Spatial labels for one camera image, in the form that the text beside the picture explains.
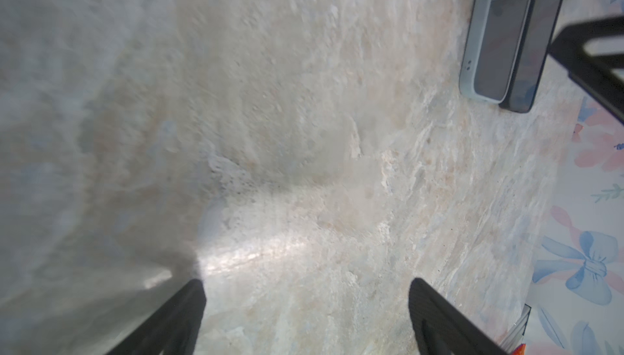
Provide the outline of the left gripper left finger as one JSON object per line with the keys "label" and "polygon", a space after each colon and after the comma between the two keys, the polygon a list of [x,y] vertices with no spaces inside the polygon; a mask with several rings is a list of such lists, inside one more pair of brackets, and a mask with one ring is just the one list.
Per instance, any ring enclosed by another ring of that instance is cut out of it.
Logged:
{"label": "left gripper left finger", "polygon": [[205,307],[203,283],[190,280],[108,354],[193,354]]}

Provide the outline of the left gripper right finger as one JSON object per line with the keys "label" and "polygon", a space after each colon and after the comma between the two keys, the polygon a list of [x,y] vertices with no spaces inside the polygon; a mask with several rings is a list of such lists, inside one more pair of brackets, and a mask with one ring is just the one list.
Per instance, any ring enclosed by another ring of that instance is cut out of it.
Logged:
{"label": "left gripper right finger", "polygon": [[421,354],[505,353],[421,278],[411,282],[408,309]]}

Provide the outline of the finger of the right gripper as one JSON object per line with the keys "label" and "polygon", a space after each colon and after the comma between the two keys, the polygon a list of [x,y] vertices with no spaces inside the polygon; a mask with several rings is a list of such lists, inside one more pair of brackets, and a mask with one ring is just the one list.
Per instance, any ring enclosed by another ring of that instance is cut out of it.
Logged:
{"label": "finger of the right gripper", "polygon": [[622,16],[573,23],[563,28],[548,48],[568,77],[619,122],[623,121],[623,80],[614,72],[623,68],[623,54],[589,54],[584,46],[589,41],[622,34]]}

